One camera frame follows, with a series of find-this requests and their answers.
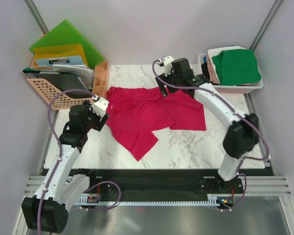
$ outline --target red cloth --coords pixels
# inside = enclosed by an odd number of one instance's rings
[[[114,138],[140,160],[158,141],[152,131],[206,130],[203,105],[182,91],[163,97],[159,88],[111,87],[107,125]]]

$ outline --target perforated basket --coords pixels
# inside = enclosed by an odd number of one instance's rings
[[[203,64],[203,58],[207,56],[207,53],[201,53],[198,56],[198,69],[199,73],[202,74],[201,64]],[[236,94],[247,94],[255,89],[260,89],[264,86],[263,79],[261,78],[259,82],[250,84],[248,86],[220,86],[214,85],[216,90],[220,93],[236,93]]]
[[[37,93],[44,99],[47,104],[50,104],[51,100],[59,93],[61,90],[56,88],[53,84],[48,82],[43,78],[27,78],[30,85],[37,91]],[[95,81],[93,84],[93,93],[98,96],[106,97],[107,86],[109,83],[109,64],[107,61],[103,61],[95,67]],[[92,98],[80,98],[74,99],[66,94],[59,96],[51,108],[53,110],[69,109],[71,106],[76,104],[82,104],[85,100],[94,102]]]

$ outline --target green folder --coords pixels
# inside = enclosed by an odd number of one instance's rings
[[[34,52],[36,47],[50,47],[67,44],[82,44],[89,68],[100,64],[104,57],[93,45],[68,21],[64,20],[48,34],[35,42],[29,50]]]

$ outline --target gray floor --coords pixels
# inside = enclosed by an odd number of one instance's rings
[[[233,212],[204,207],[72,211],[63,235],[289,235],[278,198],[245,198]]]

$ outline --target green folded cloth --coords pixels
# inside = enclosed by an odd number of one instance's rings
[[[253,50],[224,50],[212,57],[220,85],[256,83],[261,79]]]

